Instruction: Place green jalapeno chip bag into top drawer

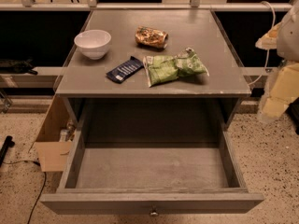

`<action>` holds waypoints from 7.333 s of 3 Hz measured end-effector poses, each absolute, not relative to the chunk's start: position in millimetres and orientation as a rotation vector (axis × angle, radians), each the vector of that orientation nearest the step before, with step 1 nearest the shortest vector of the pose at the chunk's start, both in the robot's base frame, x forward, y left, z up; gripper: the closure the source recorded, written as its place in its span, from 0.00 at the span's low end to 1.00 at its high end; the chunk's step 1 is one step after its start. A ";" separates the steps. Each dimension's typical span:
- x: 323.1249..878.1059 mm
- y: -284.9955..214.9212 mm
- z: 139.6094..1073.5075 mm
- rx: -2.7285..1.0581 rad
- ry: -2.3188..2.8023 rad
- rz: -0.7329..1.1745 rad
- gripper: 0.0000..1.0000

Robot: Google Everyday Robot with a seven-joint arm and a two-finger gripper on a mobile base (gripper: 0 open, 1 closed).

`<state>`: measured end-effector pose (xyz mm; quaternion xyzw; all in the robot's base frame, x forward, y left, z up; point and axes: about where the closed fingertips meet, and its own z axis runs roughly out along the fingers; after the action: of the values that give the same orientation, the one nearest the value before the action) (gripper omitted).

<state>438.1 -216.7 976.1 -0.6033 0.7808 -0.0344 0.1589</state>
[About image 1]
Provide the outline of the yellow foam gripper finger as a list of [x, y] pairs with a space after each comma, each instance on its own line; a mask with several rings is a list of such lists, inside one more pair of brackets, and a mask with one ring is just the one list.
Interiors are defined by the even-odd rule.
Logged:
[[299, 98], [299, 63], [287, 61], [273, 72], [264, 87], [258, 108], [258, 120], [270, 123], [279, 119]]
[[264, 50], [276, 49], [279, 27], [280, 22], [274, 25], [266, 34], [260, 37], [255, 43], [255, 47]]

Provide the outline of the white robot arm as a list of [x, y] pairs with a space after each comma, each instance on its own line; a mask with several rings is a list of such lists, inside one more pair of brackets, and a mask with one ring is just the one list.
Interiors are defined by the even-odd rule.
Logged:
[[283, 19], [255, 44], [258, 49], [275, 49], [283, 65], [266, 80], [258, 117], [263, 123], [279, 119], [299, 98], [299, 1]]

